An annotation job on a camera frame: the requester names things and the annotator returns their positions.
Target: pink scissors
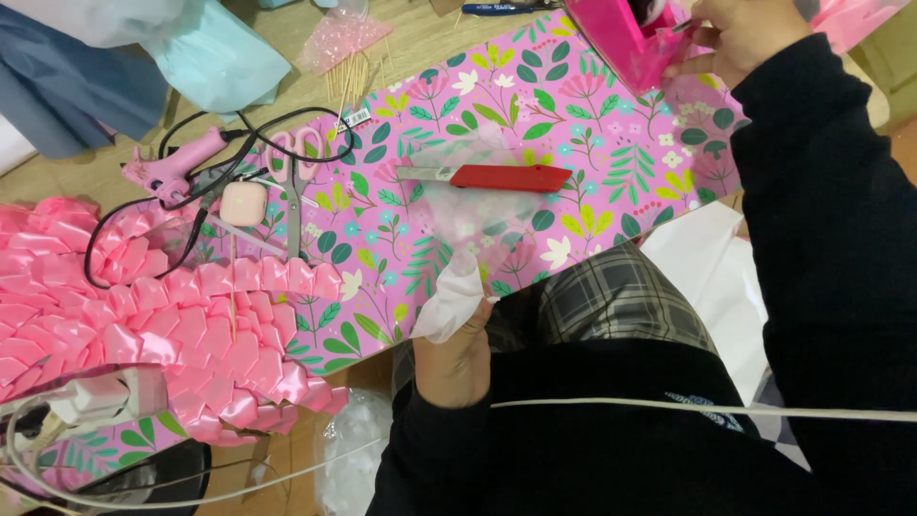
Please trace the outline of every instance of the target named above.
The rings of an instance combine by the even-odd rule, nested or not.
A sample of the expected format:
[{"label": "pink scissors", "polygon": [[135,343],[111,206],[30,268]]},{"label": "pink scissors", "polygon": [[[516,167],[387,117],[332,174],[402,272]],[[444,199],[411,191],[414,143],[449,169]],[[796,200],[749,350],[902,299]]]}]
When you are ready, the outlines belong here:
[{"label": "pink scissors", "polygon": [[[312,128],[302,128],[295,131],[295,136],[287,131],[280,131],[271,136],[271,141],[282,146],[286,151],[298,154],[300,156],[305,156],[305,137],[306,135],[312,135],[315,137],[315,148],[317,150],[317,158],[325,157],[325,145],[322,141],[322,137],[318,134],[318,131]],[[267,149],[267,163],[268,173],[271,177],[274,178],[274,181],[278,185],[283,187],[283,191],[287,195],[287,260],[299,256],[300,250],[300,228],[302,227],[302,210],[300,209],[303,190],[305,190],[305,184],[315,177],[315,174],[318,172],[318,166],[321,163],[310,163],[306,166],[306,162],[300,160],[295,160],[296,163],[293,163],[294,158],[280,152],[276,152],[272,147]],[[280,154],[280,158],[273,157],[276,154]],[[275,163],[281,162],[280,169],[276,168]],[[298,180],[293,177],[293,170],[299,172]]]}]

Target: black sleeve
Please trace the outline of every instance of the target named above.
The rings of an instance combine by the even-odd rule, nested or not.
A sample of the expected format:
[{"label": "black sleeve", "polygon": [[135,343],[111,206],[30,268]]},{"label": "black sleeve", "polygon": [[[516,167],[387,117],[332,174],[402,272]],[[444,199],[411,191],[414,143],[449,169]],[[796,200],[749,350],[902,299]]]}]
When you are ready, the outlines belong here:
[{"label": "black sleeve", "polygon": [[491,394],[466,409],[441,409],[417,394],[412,382],[393,408],[367,516],[479,514]]},{"label": "black sleeve", "polygon": [[[816,34],[733,93],[752,120],[732,143],[787,406],[916,410],[917,192],[869,125],[869,86]],[[790,424],[822,482],[917,511],[917,424]]]}]

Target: plaid pants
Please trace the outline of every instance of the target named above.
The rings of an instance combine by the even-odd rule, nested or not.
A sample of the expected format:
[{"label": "plaid pants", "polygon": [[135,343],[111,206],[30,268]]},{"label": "plaid pants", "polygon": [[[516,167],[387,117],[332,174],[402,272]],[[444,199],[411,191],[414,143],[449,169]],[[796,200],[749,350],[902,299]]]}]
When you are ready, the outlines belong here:
[{"label": "plaid pants", "polygon": [[[494,353],[562,342],[642,338],[681,342],[716,353],[688,300],[636,245],[627,241],[494,307],[487,336]],[[532,326],[528,321],[536,318]],[[414,347],[395,350],[392,393],[414,379]]]}]

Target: black sweater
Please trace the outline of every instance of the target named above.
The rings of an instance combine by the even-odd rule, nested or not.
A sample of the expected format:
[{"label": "black sweater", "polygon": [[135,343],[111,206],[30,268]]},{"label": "black sweater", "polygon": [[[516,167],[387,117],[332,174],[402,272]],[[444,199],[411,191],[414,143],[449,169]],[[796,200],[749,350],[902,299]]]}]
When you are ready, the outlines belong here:
[{"label": "black sweater", "polygon": [[[869,91],[824,35],[733,91],[752,120],[732,143],[788,407],[917,409],[917,192],[869,126]],[[711,353],[638,339],[497,353],[490,394],[467,409],[409,386],[368,514],[917,512],[917,423],[791,419],[808,473],[746,418],[489,407],[667,393],[741,405]]]}]

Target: toothpick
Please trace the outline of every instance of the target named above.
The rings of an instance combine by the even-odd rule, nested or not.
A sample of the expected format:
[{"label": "toothpick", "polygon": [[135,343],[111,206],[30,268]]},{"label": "toothpick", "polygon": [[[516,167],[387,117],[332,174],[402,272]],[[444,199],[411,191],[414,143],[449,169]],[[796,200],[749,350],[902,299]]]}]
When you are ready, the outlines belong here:
[{"label": "toothpick", "polygon": [[395,64],[392,62],[392,49],[389,48],[389,37],[385,36],[385,51],[389,53],[389,66],[392,67],[392,70],[395,69]]},{"label": "toothpick", "polygon": [[232,342],[236,341],[236,233],[229,233],[229,266],[232,288],[229,290],[229,318],[232,319]]},{"label": "toothpick", "polygon": [[335,126],[335,131],[341,126],[341,115],[344,113],[344,100],[347,98],[347,89],[350,86],[350,73],[347,74],[347,79],[344,81],[344,94],[341,95],[341,106],[337,109],[337,125]]}]

